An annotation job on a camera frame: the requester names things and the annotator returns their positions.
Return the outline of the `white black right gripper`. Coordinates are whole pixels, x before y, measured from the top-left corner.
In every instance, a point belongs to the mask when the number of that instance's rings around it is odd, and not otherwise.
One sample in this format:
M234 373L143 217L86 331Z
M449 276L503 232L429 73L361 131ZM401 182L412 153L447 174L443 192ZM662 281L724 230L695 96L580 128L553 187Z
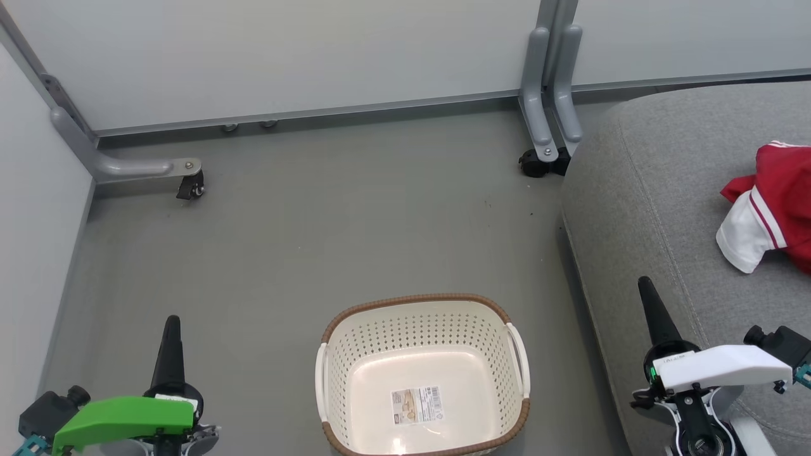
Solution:
M652 349L643 363L648 389L632 393L630 406L657 419L697 419L715 415L712 396L723 387L788 386L794 370L752 345L721 345L706 350L684 341L652 279L638 278Z

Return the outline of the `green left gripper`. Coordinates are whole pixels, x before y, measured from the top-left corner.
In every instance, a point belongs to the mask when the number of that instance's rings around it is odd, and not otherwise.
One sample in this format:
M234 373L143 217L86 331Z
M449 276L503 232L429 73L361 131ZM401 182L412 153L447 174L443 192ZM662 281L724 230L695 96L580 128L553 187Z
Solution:
M181 320L165 321L150 390L89 402L53 438L53 455L133 442L143 455L205 455L220 439L217 425L200 424L205 401L186 382Z

